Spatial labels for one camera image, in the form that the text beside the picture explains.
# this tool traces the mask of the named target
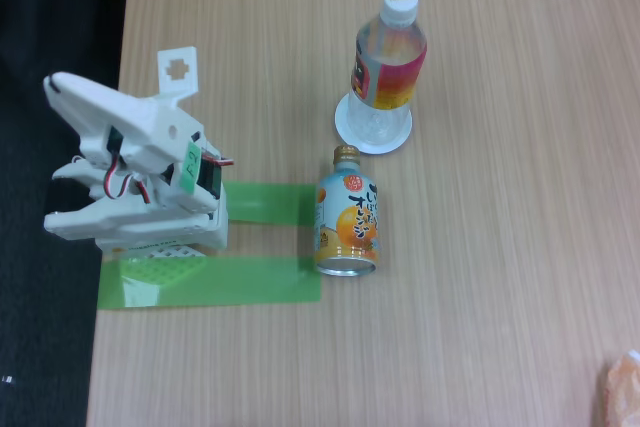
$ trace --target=white plastic part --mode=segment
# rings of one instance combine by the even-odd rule
[[[158,86],[160,94],[178,99],[198,92],[198,62],[195,47],[158,52]]]
[[[380,18],[389,27],[404,29],[416,21],[418,0],[382,0]]]
[[[166,70],[173,72],[176,61],[182,78],[171,78]],[[202,124],[178,107],[179,100],[198,91],[196,49],[158,52],[158,73],[160,93],[147,99],[64,72],[45,78],[51,107],[78,132],[85,157],[74,158],[53,178],[75,179],[89,187],[95,199],[81,210],[47,215],[46,230],[68,240],[95,238],[106,253],[141,255],[192,243],[226,247],[229,219],[222,184],[216,199],[197,183],[185,190],[180,181],[192,143],[220,158]],[[113,160],[107,148],[113,129],[122,135],[119,156],[124,163],[111,177],[112,195],[128,174],[134,179],[116,199],[107,197],[102,185]],[[170,178],[164,175],[167,171]],[[144,184],[150,203],[145,203],[137,182]]]
[[[146,257],[148,259],[166,259],[176,257],[205,257],[205,255],[187,245],[174,245],[172,247],[153,250],[149,252]]]
[[[402,144],[406,142],[411,134],[411,128],[413,127],[413,118],[411,112],[408,113],[407,119],[402,126],[402,130],[398,133],[395,139],[387,142],[386,144],[373,145],[363,142],[358,136],[356,136],[349,127],[349,121],[347,120],[347,112],[349,111],[349,94],[345,95],[336,107],[336,130],[340,135],[340,138],[349,145],[357,147],[358,150],[364,154],[387,154],[393,150],[396,150]]]

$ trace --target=orange object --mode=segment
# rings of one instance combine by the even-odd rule
[[[627,352],[607,375],[605,425],[640,427],[640,354]]]
[[[362,184],[362,177],[359,175],[347,175],[344,178],[344,186],[349,192],[360,192],[364,187]]]
[[[371,212],[366,208],[360,209],[356,205],[342,211],[336,222],[336,232],[343,244],[365,250],[371,249],[371,240],[378,236]]]

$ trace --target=red wire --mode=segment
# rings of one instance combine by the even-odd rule
[[[131,181],[131,177],[133,176],[129,174],[124,178],[124,180],[122,181],[122,187],[120,188],[120,192],[118,193],[118,196],[116,198],[122,197],[124,193],[127,191],[127,188],[129,187],[129,182]]]
[[[150,204],[151,200],[149,199],[149,193],[147,192],[147,188],[144,186],[144,184],[141,181],[136,180],[136,187],[138,187],[138,189],[140,190],[142,198],[144,199],[144,203]]]
[[[226,159],[224,157],[222,157],[221,159],[216,159],[215,157],[207,154],[202,154],[202,158],[203,160],[206,160],[207,162],[210,162],[212,164],[219,165],[220,167],[224,167],[225,165],[233,165],[233,159]]]
[[[104,193],[107,194],[107,197],[109,197],[110,199],[116,198],[113,195],[111,195],[111,177],[113,176],[113,173],[116,171],[117,167],[118,167],[118,154],[114,153],[113,160],[111,161],[111,167],[109,167],[109,170],[107,170],[107,173],[104,176],[104,182],[103,182]]]

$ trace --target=dark background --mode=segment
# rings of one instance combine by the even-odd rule
[[[117,87],[124,5],[0,0],[2,427],[86,422],[100,252],[42,228],[51,174],[78,153],[42,79],[64,70]]]

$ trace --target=green paper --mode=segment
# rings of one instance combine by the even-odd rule
[[[224,182],[229,219],[277,225],[313,226],[312,184]]]
[[[316,302],[311,257],[187,257],[108,262],[98,309]]]
[[[195,143],[189,142],[187,153],[184,156],[180,187],[187,193],[193,194],[196,190],[196,182],[200,174],[200,156],[202,151]]]

